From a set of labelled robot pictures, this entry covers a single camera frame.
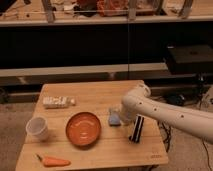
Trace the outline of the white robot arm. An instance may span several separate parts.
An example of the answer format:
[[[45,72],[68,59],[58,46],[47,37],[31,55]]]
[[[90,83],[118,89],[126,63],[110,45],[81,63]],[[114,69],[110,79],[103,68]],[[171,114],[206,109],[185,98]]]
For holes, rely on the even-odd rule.
[[[158,102],[150,95],[144,83],[129,90],[121,99],[121,120],[129,124],[142,114],[213,144],[213,113]]]

